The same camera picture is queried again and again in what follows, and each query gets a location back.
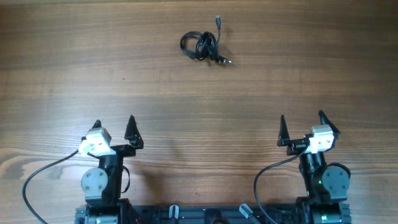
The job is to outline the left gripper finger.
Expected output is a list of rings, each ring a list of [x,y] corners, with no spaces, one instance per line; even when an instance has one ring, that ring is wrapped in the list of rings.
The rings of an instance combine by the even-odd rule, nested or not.
[[[92,126],[92,129],[101,128],[101,127],[102,127],[101,121],[100,121],[99,119],[97,119],[97,120],[95,121],[94,125]]]
[[[141,134],[137,128],[137,123],[135,117],[130,115],[128,124],[126,126],[126,132],[124,135],[124,139],[129,141],[129,144],[134,149],[143,149],[144,148],[144,141],[141,137]]]

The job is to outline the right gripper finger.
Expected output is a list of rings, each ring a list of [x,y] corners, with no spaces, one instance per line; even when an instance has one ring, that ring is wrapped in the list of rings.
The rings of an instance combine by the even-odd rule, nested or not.
[[[329,125],[333,131],[334,137],[338,137],[340,135],[340,130],[327,118],[326,114],[320,110],[318,115],[320,117],[321,125]]]
[[[279,130],[279,136],[277,140],[277,146],[287,146],[290,141],[290,136],[289,132],[287,129],[287,124],[285,120],[285,116],[281,115],[280,116],[280,130]]]

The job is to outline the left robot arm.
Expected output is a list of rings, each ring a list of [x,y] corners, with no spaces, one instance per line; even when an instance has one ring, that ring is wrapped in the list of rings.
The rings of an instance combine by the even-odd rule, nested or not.
[[[121,198],[130,184],[122,188],[123,172],[128,172],[123,160],[134,157],[144,147],[133,115],[129,117],[124,139],[126,144],[111,146],[111,136],[97,120],[82,138],[78,151],[99,161],[98,167],[86,171],[81,178],[86,205],[77,208],[75,223],[122,224],[141,223],[140,215],[130,201]]]

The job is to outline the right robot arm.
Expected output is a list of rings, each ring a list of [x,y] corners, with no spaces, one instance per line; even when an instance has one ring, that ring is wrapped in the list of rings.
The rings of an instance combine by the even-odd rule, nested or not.
[[[279,147],[287,148],[288,156],[298,156],[298,169],[303,177],[306,197],[297,197],[294,204],[278,205],[273,212],[278,223],[344,224],[351,223],[347,191],[350,170],[339,163],[328,164],[324,153],[334,148],[340,135],[338,128],[320,110],[320,125],[311,127],[301,139],[291,139],[285,117],[280,118]]]

